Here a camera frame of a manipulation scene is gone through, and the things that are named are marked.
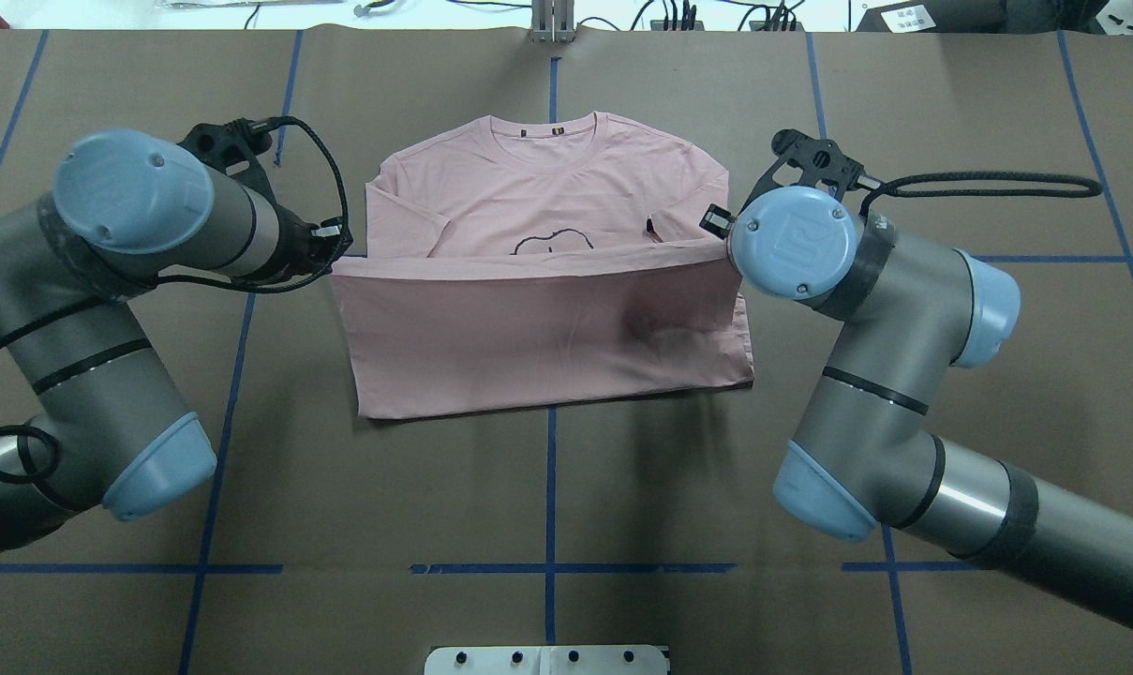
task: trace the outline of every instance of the blue cap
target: blue cap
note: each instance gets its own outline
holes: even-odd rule
[[[869,510],[794,441],[775,478],[775,498],[794,518],[845,541],[864,541],[875,529]]]
[[[965,339],[965,347],[953,365],[980,367],[999,353],[999,347],[1003,347],[1016,327],[1016,319],[1020,318],[1020,285],[1004,270],[973,259],[961,249],[957,253],[965,258],[965,266],[970,268],[973,316],[970,318],[970,334]]]
[[[187,149],[131,128],[75,143],[53,172],[66,225],[117,254],[157,254],[189,239],[212,213],[212,178]]]
[[[858,253],[854,219],[841,202],[802,185],[772,189],[736,219],[733,264],[763,293],[789,300],[830,291]]]
[[[214,472],[212,444],[189,411],[117,476],[104,493],[104,509],[117,520],[137,520],[184,496]]]

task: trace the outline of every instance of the black curved line on shirt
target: black curved line on shirt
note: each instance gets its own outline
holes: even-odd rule
[[[554,233],[550,234],[548,237],[525,237],[525,239],[520,239],[519,242],[516,243],[516,248],[512,248],[512,255],[513,256],[518,255],[520,247],[522,247],[526,242],[531,242],[533,240],[540,240],[542,242],[548,242],[551,239],[557,237],[564,231],[573,231],[574,234],[582,237],[583,241],[587,242],[587,248],[595,248],[595,243],[591,243],[591,239],[588,238],[587,234],[582,234],[581,231],[574,230],[573,227],[563,227],[561,230],[554,231]]]

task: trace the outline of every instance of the round joint cover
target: round joint cover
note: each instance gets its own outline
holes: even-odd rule
[[[83,138],[53,172],[53,204],[66,225],[117,254],[177,247],[207,220],[212,199],[201,161],[131,128]]]
[[[849,210],[802,185],[755,199],[736,219],[730,239],[730,255],[742,276],[763,293],[790,300],[830,291],[857,253],[858,231]]]

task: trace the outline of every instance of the shirt sleeve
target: shirt sleeve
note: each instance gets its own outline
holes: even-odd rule
[[[417,204],[403,166],[387,157],[366,183],[366,249],[373,258],[428,257],[450,219]]]
[[[654,231],[664,242],[712,237],[699,227],[699,221],[709,205],[729,203],[729,170],[692,145],[679,176],[681,197],[650,214]]]

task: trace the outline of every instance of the pink t-shirt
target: pink t-shirt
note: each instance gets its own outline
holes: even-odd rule
[[[366,187],[369,258],[333,266],[360,415],[751,382],[740,276],[698,227],[727,196],[702,149],[608,112],[395,153]]]

